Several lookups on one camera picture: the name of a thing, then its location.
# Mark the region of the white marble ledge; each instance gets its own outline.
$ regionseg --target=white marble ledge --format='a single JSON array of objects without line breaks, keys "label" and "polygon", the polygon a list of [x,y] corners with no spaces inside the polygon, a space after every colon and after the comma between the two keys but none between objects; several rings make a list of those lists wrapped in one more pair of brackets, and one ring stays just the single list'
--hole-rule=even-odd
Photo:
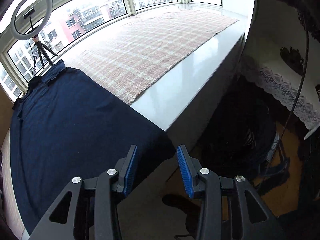
[{"label": "white marble ledge", "polygon": [[167,6],[146,11],[139,16],[152,17],[153,14],[179,8],[210,11],[239,19],[239,21],[200,46],[131,104],[134,110],[165,131],[215,73],[231,49],[241,39],[247,26],[245,16],[199,4]]}]

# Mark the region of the silver bolt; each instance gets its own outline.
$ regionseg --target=silver bolt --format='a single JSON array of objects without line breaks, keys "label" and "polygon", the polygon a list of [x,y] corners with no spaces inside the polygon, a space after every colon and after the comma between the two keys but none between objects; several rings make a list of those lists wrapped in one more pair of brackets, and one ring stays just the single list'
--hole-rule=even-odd
[{"label": "silver bolt", "polygon": [[116,170],[116,169],[110,169],[110,170],[107,171],[107,173],[108,173],[109,175],[114,175],[114,174],[117,173],[117,170]]},{"label": "silver bolt", "polygon": [[237,180],[238,182],[244,182],[244,181],[245,181],[245,177],[239,175],[239,176],[236,177],[236,180]]},{"label": "silver bolt", "polygon": [[81,181],[81,178],[80,178],[80,177],[74,177],[74,178],[72,179],[72,182],[73,182],[74,184],[79,183],[80,181]]},{"label": "silver bolt", "polygon": [[209,169],[207,169],[207,168],[202,168],[201,170],[200,170],[200,173],[201,174],[208,174],[210,171],[209,171]]}]

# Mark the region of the white fabric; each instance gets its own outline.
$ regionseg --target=white fabric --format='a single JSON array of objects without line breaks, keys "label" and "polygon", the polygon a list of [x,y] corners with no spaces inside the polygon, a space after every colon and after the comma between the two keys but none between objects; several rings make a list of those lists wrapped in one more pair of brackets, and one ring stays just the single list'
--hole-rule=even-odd
[{"label": "white fabric", "polygon": [[[300,85],[301,76],[280,56],[281,46],[266,37],[251,36],[241,59],[242,74],[291,110]],[[310,131],[319,126],[320,102],[308,71],[294,114]]]},{"label": "white fabric", "polygon": [[2,171],[3,171],[3,195],[4,195],[4,213],[6,222],[18,239],[22,239],[25,227],[23,225],[16,199],[13,192],[11,169],[10,169],[10,130],[8,131],[2,148]]}]

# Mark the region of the balcony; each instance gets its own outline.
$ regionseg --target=balcony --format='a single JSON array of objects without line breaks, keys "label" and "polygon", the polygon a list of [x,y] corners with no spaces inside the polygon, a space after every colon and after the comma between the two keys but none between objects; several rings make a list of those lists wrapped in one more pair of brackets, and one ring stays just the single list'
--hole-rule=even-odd
[{"label": "balcony", "polygon": [[98,17],[100,15],[102,15],[101,11],[97,11],[95,13],[92,13],[92,14],[82,18],[81,22],[82,22],[82,24],[85,24],[86,22],[88,22],[88,21],[90,21],[90,20],[92,20],[92,19],[94,19],[94,18],[96,18],[96,17]]}]

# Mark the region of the blue gripper pad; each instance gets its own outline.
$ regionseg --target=blue gripper pad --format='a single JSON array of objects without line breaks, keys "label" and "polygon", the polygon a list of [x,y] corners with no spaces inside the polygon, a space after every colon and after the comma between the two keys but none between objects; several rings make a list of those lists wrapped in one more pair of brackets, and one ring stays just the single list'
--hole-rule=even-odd
[{"label": "blue gripper pad", "polygon": [[178,150],[177,150],[177,157],[178,157],[178,163],[179,163],[180,172],[181,172],[186,193],[189,195],[190,198],[193,198],[195,192],[192,187],[192,176],[191,176],[190,169],[187,165],[186,158],[180,146],[178,147]]},{"label": "blue gripper pad", "polygon": [[124,196],[127,197],[130,192],[132,191],[132,185],[134,181],[134,176],[136,175],[138,162],[140,160],[140,157],[137,154],[137,146],[134,149],[133,155],[131,157],[127,172],[124,176]]}]

